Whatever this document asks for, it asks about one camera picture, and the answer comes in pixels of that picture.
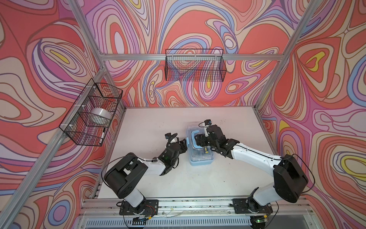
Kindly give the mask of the blue plastic tool box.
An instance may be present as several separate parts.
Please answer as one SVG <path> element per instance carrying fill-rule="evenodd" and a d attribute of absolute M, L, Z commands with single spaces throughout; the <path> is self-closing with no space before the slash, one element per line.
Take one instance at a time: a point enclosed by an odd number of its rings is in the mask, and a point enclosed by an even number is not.
<path fill-rule="evenodd" d="M 192 166 L 209 165 L 214 161 L 214 153 L 208 147 L 202 147 L 197 144 L 196 136 L 203 134 L 204 128 L 199 127 L 198 123 L 188 123 L 186 128 L 186 143 L 189 161 Z"/>

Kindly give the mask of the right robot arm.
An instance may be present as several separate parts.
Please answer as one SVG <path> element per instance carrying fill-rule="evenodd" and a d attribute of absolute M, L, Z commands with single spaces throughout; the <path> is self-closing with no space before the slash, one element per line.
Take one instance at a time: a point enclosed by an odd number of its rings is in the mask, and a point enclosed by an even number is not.
<path fill-rule="evenodd" d="M 258 213 L 269 203 L 284 200 L 296 203 L 308 184 L 308 178 L 294 156 L 276 156 L 248 147 L 238 140 L 226 138 L 217 125 L 206 124 L 203 134 L 194 135 L 199 147 L 210 148 L 225 158 L 246 162 L 273 178 L 264 187 L 255 188 L 246 199 L 245 209 Z"/>

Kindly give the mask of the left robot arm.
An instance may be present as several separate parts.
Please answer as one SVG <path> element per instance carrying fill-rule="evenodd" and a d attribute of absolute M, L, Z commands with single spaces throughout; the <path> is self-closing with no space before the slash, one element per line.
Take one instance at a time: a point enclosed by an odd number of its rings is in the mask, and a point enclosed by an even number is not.
<path fill-rule="evenodd" d="M 143 176 L 164 176 L 179 165 L 179 156 L 187 151 L 186 139 L 174 137 L 168 140 L 164 151 L 153 159 L 139 158 L 128 153 L 103 175 L 103 182 L 119 199 L 121 215 L 145 215 L 152 217 L 158 210 L 158 201 L 148 201 L 136 187 Z"/>

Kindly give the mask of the silver tape roll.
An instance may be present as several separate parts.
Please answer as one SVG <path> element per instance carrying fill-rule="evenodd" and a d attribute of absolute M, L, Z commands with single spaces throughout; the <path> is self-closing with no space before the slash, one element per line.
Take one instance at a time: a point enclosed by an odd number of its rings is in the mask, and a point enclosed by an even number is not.
<path fill-rule="evenodd" d="M 97 107 L 91 111 L 90 120 L 93 124 L 107 126 L 111 120 L 111 114 L 106 109 Z"/>

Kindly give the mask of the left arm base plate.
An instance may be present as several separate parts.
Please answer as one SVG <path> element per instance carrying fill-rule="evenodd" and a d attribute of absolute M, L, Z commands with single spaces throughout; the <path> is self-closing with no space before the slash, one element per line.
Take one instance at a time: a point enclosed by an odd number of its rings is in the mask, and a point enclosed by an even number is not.
<path fill-rule="evenodd" d="M 116 204 L 120 207 L 119 215 L 122 216 L 154 216 L 158 213 L 159 200 L 144 199 L 137 207 L 133 207 L 127 201 L 120 201 Z"/>

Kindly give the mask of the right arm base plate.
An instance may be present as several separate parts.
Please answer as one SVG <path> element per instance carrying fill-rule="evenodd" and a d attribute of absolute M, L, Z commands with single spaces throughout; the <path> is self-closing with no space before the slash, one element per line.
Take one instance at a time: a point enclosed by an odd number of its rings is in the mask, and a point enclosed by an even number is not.
<path fill-rule="evenodd" d="M 261 206 L 253 199 L 247 200 L 246 198 L 234 198 L 230 207 L 234 208 L 235 214 L 267 214 L 273 213 L 272 206 L 270 204 Z"/>

